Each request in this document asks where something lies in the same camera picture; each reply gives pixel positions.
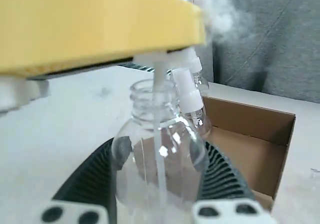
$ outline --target spray bottle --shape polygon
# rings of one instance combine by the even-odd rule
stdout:
[[[205,113],[200,91],[196,88],[190,70],[187,68],[172,71],[180,99],[180,112],[193,123],[200,136],[206,139],[211,130],[211,122]]]

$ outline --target white table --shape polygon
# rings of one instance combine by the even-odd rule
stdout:
[[[152,78],[152,73],[111,67],[52,79],[51,96],[0,116],[1,223],[32,224],[43,204],[70,174],[129,118],[129,87],[146,78]],[[287,216],[297,220],[298,214],[284,205],[291,196],[288,187],[307,177],[310,168],[320,169],[320,105],[218,84],[210,86],[212,97],[296,114],[272,212],[279,220],[293,223]]]

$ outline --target ribbed rubber pad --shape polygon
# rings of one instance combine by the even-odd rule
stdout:
[[[112,182],[111,144],[96,149],[67,179],[53,199],[96,204],[108,210],[109,222],[117,220],[115,186]],[[199,200],[250,198],[254,196],[242,175],[216,147],[206,143],[209,166],[205,172]]]

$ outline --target clear plastic bottle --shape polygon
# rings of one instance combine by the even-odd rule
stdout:
[[[187,68],[175,69],[172,72],[180,99],[180,111],[201,135],[206,139],[212,129],[210,119],[207,117],[204,102],[200,91],[196,88],[190,70]]]
[[[190,221],[207,164],[204,140],[180,115],[175,84],[166,80],[153,104],[153,80],[132,85],[131,118],[113,140],[112,166],[116,175],[117,223],[181,223]],[[154,142],[154,113],[161,115],[161,147]],[[160,208],[156,155],[164,161],[166,207]]]

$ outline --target bottle neck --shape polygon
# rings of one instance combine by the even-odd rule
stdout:
[[[161,122],[167,122],[179,115],[179,100],[175,84],[166,80],[163,87],[153,92],[153,80],[142,80],[131,88],[133,101],[132,118],[139,123],[152,124],[154,116],[160,114]]]
[[[183,115],[189,120],[197,119],[204,115],[204,109],[202,108],[192,113],[184,113]]]
[[[196,79],[196,78],[201,78],[201,77],[202,77],[201,71],[200,71],[200,72],[196,72],[196,73],[192,73],[192,77],[193,77],[194,79]]]

